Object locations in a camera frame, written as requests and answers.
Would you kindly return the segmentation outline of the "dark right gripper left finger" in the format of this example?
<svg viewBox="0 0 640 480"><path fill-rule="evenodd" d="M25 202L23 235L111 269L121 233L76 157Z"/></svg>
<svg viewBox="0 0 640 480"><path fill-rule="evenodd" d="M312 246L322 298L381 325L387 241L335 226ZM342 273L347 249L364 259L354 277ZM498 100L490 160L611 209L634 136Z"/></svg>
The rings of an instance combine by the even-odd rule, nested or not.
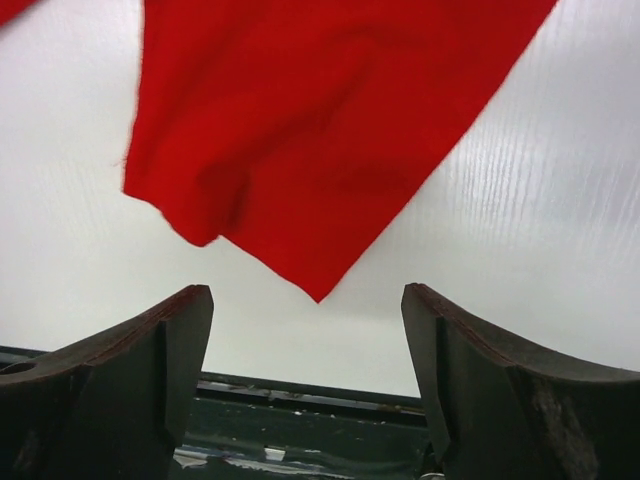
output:
<svg viewBox="0 0 640 480"><path fill-rule="evenodd" d="M4 479L165 479L209 341L209 287L1 371Z"/></svg>

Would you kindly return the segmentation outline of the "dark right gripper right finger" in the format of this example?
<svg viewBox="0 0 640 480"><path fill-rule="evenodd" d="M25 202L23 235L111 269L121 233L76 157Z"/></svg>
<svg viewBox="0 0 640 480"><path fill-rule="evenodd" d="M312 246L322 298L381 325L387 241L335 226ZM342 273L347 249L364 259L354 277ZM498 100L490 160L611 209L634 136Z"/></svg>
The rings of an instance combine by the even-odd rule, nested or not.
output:
<svg viewBox="0 0 640 480"><path fill-rule="evenodd" d="M635 479L639 375L551 350L423 284L401 311L448 479Z"/></svg>

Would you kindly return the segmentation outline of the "red t shirt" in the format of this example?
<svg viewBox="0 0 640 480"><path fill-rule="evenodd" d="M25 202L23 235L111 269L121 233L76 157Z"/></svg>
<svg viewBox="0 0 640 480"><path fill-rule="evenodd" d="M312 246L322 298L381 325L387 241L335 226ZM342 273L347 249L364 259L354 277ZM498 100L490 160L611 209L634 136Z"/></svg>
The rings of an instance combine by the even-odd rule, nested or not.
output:
<svg viewBox="0 0 640 480"><path fill-rule="evenodd" d="M552 1L142 1L104 195L325 300L480 118Z"/></svg>

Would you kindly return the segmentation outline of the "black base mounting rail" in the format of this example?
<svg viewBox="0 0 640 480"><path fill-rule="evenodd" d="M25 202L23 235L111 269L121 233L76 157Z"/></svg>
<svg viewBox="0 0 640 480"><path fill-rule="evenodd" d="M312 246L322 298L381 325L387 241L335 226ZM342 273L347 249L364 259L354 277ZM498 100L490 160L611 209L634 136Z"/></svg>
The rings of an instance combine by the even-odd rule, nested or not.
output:
<svg viewBox="0 0 640 480"><path fill-rule="evenodd" d="M44 354L5 348L1 371ZM415 399L201 372L165 479L419 479L435 469Z"/></svg>

